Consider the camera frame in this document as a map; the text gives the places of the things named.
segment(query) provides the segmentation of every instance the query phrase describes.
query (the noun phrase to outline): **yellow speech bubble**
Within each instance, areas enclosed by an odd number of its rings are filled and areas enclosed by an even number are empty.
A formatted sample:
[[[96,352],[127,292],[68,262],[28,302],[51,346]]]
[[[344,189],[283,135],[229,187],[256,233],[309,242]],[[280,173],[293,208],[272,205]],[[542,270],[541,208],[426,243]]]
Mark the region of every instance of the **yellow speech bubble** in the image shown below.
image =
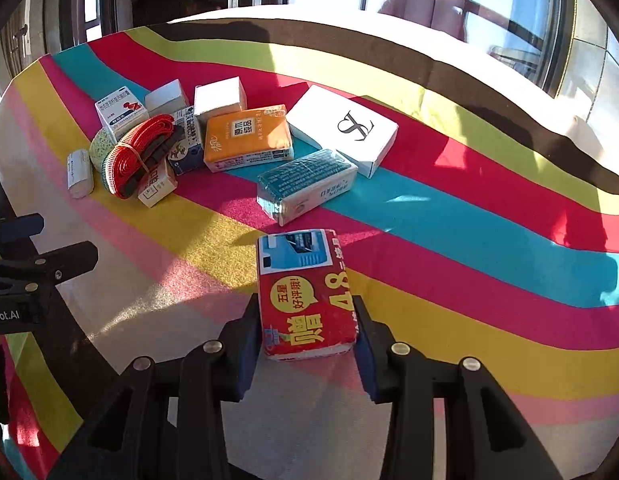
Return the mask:
[[[270,300],[279,311],[287,314],[302,312],[312,303],[318,303],[314,297],[314,287],[302,276],[285,276],[273,284]]]

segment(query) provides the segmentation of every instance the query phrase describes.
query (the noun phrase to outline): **blue picture on package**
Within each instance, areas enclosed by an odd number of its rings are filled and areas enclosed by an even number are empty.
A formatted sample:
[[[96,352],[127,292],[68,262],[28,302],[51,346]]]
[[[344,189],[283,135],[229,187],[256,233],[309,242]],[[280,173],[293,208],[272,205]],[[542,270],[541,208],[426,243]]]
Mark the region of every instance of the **blue picture on package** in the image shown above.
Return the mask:
[[[262,274],[332,264],[325,232],[320,229],[263,236],[259,243]]]

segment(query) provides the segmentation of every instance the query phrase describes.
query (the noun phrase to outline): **medicine box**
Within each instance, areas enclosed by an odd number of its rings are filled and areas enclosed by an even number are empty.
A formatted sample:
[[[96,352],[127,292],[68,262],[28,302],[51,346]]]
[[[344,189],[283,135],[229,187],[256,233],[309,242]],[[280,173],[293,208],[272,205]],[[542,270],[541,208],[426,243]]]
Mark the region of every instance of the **medicine box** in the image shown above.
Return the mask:
[[[292,135],[337,150],[371,178],[394,144],[398,125],[354,101],[312,85],[287,115]]]
[[[358,167],[334,150],[320,150],[258,176],[257,202],[285,225],[351,189]]]
[[[145,108],[150,117],[173,114],[190,105],[178,79],[157,88],[145,96]]]
[[[178,187],[174,170],[163,159],[157,167],[147,173],[138,187],[138,199],[147,207],[157,204]]]
[[[262,236],[256,249],[265,354],[285,361],[347,352],[358,323],[336,232]]]
[[[147,121],[149,114],[141,102],[126,86],[103,97],[96,103],[100,124],[107,129],[116,143],[134,126]]]
[[[212,171],[276,160],[291,160],[294,150],[285,106],[276,105],[211,118],[204,160]]]
[[[240,77],[196,86],[193,108],[202,126],[212,117],[247,110],[247,98]]]
[[[182,134],[169,151],[167,159],[174,173],[180,175],[205,165],[202,158],[202,135],[200,124],[193,115],[193,106],[178,110],[172,117],[174,124],[182,126]]]

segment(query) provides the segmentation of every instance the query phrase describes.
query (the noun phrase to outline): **black logo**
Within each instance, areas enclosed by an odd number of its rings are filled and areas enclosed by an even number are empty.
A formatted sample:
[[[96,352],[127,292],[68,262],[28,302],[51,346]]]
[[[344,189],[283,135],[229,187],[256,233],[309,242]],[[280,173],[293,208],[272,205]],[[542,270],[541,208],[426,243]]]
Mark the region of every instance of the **black logo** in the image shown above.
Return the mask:
[[[352,126],[350,126],[349,128],[345,130],[341,130],[341,124],[343,124],[345,121],[350,121],[350,123],[352,123]],[[351,134],[353,131],[358,130],[363,136],[363,138],[355,139],[355,140],[365,140],[367,139],[367,136],[369,135],[369,133],[374,129],[374,123],[372,123],[371,121],[369,121],[369,123],[371,124],[369,128],[367,126],[364,126],[363,124],[357,123],[356,119],[352,117],[352,111],[350,110],[347,112],[347,115],[345,116],[345,118],[338,123],[337,127],[338,127],[338,131],[343,134]]]

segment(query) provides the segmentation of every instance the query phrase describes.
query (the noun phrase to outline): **teal stripe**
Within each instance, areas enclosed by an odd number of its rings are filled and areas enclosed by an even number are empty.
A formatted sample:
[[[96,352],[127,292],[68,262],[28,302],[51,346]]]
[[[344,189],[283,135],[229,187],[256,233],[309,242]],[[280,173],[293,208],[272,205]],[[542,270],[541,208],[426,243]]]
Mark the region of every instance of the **teal stripe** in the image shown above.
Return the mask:
[[[83,91],[105,95],[123,85],[139,88],[106,67],[85,47],[72,54],[71,62],[59,63]],[[297,140],[294,149],[296,156],[315,151]],[[251,166],[229,173],[255,182],[258,174],[273,166]],[[372,179],[358,176],[350,192],[323,207],[560,303],[582,308],[619,304],[619,254],[563,247],[512,221],[384,168],[377,170]]]
[[[22,480],[37,480],[18,451],[18,446],[9,437],[3,440],[4,455]]]
[[[99,101],[122,86],[129,88],[129,91],[142,103],[149,93],[142,86],[125,79],[105,65],[86,43],[63,50],[54,54],[52,58],[94,101]]]

